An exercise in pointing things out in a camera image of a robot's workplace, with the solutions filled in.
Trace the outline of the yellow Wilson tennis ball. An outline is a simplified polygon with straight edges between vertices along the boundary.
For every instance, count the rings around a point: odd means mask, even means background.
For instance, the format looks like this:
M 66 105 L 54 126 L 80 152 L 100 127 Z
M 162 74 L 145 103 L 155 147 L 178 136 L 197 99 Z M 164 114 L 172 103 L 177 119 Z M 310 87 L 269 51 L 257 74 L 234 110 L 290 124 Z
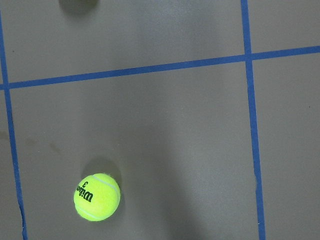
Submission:
M 77 185 L 73 196 L 76 212 L 90 222 L 104 221 L 112 216 L 120 201 L 120 187 L 106 173 L 86 176 Z

